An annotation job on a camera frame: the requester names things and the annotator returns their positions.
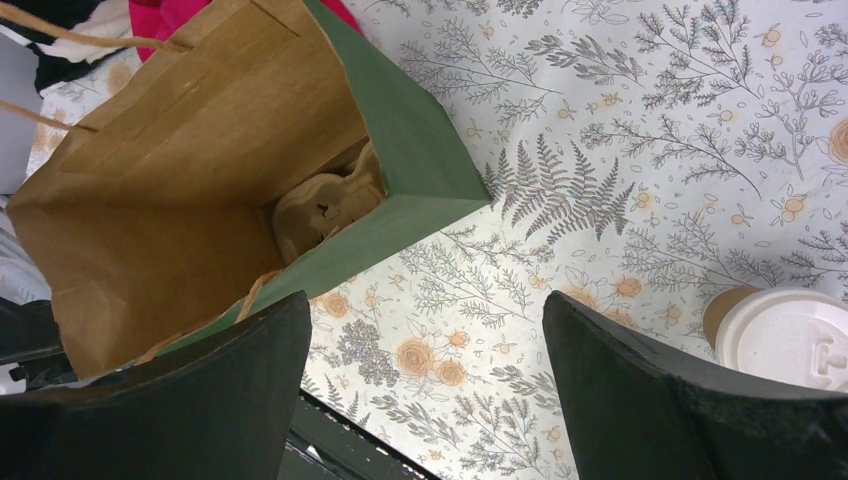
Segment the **brown pulp cup carrier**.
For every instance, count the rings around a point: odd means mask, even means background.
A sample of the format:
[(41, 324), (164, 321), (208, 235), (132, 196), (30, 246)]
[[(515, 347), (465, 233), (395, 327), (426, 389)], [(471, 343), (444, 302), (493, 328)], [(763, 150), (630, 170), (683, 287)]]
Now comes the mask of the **brown pulp cup carrier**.
[(276, 204), (271, 225), (284, 263), (293, 263), (371, 213), (385, 197), (379, 160), (368, 141), (351, 170), (317, 174)]

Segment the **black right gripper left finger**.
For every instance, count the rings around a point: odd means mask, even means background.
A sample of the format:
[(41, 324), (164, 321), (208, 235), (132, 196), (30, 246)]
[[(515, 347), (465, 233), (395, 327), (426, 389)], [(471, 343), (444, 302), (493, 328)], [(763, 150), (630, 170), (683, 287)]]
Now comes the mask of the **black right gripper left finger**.
[(1, 400), (5, 479), (274, 479), (311, 340), (296, 292), (84, 386)]

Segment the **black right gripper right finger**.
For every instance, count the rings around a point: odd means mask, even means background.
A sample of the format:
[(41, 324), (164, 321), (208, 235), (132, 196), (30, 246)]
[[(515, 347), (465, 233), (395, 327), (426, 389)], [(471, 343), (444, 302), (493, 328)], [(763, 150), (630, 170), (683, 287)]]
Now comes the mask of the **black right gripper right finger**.
[(847, 397), (758, 378), (562, 292), (544, 339), (583, 479), (843, 479)]

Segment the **brown paper coffee cup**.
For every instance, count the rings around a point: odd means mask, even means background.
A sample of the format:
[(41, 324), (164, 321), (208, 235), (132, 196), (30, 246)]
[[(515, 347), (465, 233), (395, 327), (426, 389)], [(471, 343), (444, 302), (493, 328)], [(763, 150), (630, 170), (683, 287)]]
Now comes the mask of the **brown paper coffee cup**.
[(794, 287), (732, 288), (708, 302), (702, 326), (725, 368), (847, 391), (847, 304), (831, 295)]

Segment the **green paper bag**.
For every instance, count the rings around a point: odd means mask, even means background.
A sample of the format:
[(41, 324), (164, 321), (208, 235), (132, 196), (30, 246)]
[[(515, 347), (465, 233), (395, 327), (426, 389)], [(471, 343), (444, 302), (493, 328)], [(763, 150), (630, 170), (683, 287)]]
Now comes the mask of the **green paper bag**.
[[(384, 199), (295, 260), (270, 210), (372, 146)], [(321, 295), (486, 206), (442, 105), (318, 1), (215, 1), (80, 120), (12, 196), (78, 377)]]

